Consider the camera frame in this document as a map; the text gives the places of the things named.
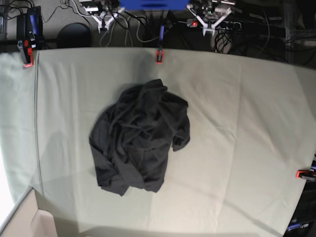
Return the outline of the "red black clamp top centre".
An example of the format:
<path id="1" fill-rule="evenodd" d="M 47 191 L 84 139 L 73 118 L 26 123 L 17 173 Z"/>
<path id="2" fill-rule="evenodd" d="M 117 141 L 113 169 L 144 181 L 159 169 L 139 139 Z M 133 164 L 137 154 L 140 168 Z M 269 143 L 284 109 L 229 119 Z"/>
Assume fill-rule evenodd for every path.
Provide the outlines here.
<path id="1" fill-rule="evenodd" d="M 156 51 L 156 63 L 161 64 L 163 61 L 163 50 Z"/>

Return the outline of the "red black clamp left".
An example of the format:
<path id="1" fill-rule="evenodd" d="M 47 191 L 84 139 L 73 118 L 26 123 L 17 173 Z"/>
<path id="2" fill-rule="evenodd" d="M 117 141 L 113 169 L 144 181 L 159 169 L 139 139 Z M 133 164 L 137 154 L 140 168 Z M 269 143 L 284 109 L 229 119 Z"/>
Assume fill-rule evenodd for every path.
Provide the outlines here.
<path id="1" fill-rule="evenodd" d="M 25 68 L 33 65 L 32 47 L 28 40 L 19 40 L 17 43 L 23 64 Z"/>

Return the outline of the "blue box top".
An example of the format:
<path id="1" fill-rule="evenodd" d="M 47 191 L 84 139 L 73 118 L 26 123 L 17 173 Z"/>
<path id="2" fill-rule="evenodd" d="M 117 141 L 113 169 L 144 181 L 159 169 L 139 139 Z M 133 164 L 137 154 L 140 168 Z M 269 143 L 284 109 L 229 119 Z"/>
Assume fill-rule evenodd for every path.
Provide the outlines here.
<path id="1" fill-rule="evenodd" d="M 120 0 L 127 10 L 183 10 L 189 0 Z"/>

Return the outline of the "round black base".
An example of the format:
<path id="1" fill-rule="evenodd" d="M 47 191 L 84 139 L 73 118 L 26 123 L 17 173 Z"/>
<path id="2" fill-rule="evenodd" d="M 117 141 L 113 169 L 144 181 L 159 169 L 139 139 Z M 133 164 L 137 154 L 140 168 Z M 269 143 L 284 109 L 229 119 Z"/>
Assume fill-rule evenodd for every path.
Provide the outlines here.
<path id="1" fill-rule="evenodd" d="M 63 27 L 57 36 L 57 48 L 90 47 L 92 34 L 83 23 L 71 23 Z"/>

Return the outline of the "red black clamp right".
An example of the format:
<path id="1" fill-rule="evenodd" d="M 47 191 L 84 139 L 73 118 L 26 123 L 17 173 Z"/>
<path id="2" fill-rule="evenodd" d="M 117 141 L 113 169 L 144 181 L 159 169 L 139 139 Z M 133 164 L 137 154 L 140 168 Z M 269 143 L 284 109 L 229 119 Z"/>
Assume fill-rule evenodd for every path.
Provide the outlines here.
<path id="1" fill-rule="evenodd" d="M 310 182 L 316 181 L 316 172 L 314 170 L 298 170 L 296 178 L 303 179 Z"/>

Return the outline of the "red black clamp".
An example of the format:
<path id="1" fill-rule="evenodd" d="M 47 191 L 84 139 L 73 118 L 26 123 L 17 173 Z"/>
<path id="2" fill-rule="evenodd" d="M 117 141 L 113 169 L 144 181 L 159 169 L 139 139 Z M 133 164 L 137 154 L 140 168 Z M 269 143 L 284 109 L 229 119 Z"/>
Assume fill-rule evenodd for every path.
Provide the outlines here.
<path id="1" fill-rule="evenodd" d="M 310 182 L 316 181 L 316 172 L 314 170 L 298 170 L 296 178 L 303 179 Z"/>
<path id="2" fill-rule="evenodd" d="M 163 61 L 163 50 L 156 51 L 156 63 L 161 64 Z"/>
<path id="3" fill-rule="evenodd" d="M 23 64 L 25 68 L 33 65 L 32 47 L 28 40 L 19 40 L 17 43 Z"/>

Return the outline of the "dark grey t-shirt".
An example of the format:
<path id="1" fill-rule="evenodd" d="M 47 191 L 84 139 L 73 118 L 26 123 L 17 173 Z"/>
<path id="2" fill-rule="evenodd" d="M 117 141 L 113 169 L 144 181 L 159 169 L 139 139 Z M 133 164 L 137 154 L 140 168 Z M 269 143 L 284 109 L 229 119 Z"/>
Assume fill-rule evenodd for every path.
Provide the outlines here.
<path id="1" fill-rule="evenodd" d="M 187 110 L 187 101 L 160 79 L 123 91 L 89 136 L 98 186 L 120 196 L 130 187 L 158 192 L 169 150 L 190 141 Z"/>

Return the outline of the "light green table cloth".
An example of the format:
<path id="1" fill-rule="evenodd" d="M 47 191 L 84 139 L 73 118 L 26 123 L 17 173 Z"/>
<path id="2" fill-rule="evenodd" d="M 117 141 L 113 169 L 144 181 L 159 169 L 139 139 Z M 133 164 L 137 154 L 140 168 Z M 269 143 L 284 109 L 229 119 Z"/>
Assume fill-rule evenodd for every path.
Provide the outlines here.
<path id="1" fill-rule="evenodd" d="M 60 237 L 281 237 L 316 151 L 316 72 L 285 63 L 150 48 L 0 56 L 0 147 L 14 201 L 29 187 Z M 188 104 L 190 142 L 157 193 L 97 185 L 88 142 L 127 88 L 153 79 Z"/>

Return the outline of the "black power strip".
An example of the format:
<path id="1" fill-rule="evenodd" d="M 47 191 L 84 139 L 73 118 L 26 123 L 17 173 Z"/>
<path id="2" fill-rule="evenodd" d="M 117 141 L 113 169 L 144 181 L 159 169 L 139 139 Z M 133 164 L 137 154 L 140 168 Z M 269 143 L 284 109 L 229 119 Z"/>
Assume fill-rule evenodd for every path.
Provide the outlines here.
<path id="1" fill-rule="evenodd" d="M 198 26 L 202 27 L 202 24 L 197 19 L 188 19 L 185 21 L 187 27 L 196 28 Z M 234 21 L 222 21 L 219 25 L 215 27 L 217 30 L 234 30 L 240 31 L 242 29 L 242 24 L 240 22 Z"/>

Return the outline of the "beige box corner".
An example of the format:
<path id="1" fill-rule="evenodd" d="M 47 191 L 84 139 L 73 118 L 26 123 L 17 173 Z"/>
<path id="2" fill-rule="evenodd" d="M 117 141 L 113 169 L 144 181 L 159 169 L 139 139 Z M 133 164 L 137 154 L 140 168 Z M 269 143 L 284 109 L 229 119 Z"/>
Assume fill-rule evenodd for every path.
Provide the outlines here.
<path id="1" fill-rule="evenodd" d="M 0 226 L 2 237 L 56 237 L 53 215 L 38 208 L 36 193 L 28 188 Z"/>

